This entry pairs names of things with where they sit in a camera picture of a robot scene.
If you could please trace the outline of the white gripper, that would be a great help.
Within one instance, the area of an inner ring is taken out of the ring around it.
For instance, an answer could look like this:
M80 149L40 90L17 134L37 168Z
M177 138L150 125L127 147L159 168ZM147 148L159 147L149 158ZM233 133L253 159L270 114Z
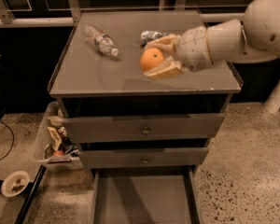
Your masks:
M168 57L159 66L144 75L152 80L176 77L186 71L201 71L212 67L203 26L189 29L182 36L167 35L146 44L145 50L158 49Z

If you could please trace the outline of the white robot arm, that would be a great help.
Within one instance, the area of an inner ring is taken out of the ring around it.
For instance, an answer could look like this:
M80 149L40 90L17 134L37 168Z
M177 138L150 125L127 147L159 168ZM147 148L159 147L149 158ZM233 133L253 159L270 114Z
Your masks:
M254 0L242 20L168 34L147 43L140 58L150 79L211 68L218 62L259 63L280 59L280 0Z

